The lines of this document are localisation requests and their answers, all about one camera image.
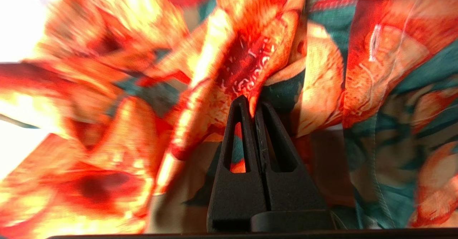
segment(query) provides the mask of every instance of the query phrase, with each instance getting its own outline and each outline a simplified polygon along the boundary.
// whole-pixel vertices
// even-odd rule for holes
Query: printed cloth
[[[0,234],[205,232],[240,95],[251,115],[270,100],[313,174],[311,133],[342,124],[355,199],[329,200],[342,227],[352,209],[360,229],[458,226],[456,5],[53,4],[33,53],[0,66],[1,118],[51,132],[0,182]],[[245,172],[236,135],[231,169]]]

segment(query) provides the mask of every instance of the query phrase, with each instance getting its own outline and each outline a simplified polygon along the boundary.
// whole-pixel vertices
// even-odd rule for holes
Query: seam
[[[403,43],[403,41],[405,39],[405,34],[406,34],[405,30],[407,28],[407,23],[411,19],[412,13],[414,12],[414,9],[415,9],[415,7],[417,7],[417,4],[419,2],[420,2],[420,0],[416,0],[415,1],[414,5],[410,9],[409,14],[407,15],[406,20],[404,22],[404,27],[403,27],[402,34],[401,34],[401,39],[399,40],[399,47],[396,50],[396,55],[395,55],[393,64],[391,66],[391,71],[390,71],[390,74],[388,76],[388,80],[391,78],[391,75],[393,74],[393,69],[396,66],[396,63],[398,61],[398,56],[399,56],[399,52],[401,50],[401,45],[402,45],[402,43]],[[385,89],[383,91],[383,95],[386,93],[386,89],[387,89],[387,87],[385,87]],[[381,191],[380,182],[378,181],[377,171],[376,171],[376,127],[377,127],[379,111],[380,111],[380,108],[377,110],[377,112],[375,114],[375,119],[373,121],[373,127],[372,127],[372,143],[373,143],[373,150],[372,150],[372,175],[373,176],[372,177],[373,177],[373,180],[374,180],[374,184],[375,184],[377,193],[378,193],[378,195],[380,197],[379,200],[380,200],[380,203],[382,205],[383,211],[388,215],[388,218],[390,219],[392,226],[395,228],[396,225],[394,223],[393,215],[391,214],[391,211],[388,208],[388,204],[386,203],[386,200],[385,200],[385,197],[383,195],[383,192]]]

